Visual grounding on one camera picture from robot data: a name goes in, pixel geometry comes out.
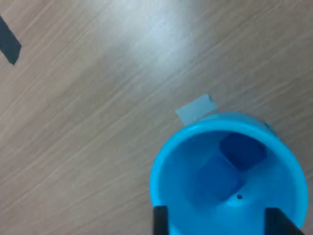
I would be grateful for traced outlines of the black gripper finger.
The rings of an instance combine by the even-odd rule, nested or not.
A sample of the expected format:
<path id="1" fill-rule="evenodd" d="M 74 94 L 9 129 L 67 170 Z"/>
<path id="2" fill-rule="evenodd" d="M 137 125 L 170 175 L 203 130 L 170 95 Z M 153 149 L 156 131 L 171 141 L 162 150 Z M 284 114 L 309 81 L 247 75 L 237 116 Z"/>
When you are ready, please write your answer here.
<path id="1" fill-rule="evenodd" d="M 168 208 L 156 206 L 153 208 L 153 235 L 168 235 Z"/>
<path id="2" fill-rule="evenodd" d="M 265 235 L 304 235 L 304 233 L 279 208 L 266 208 Z"/>

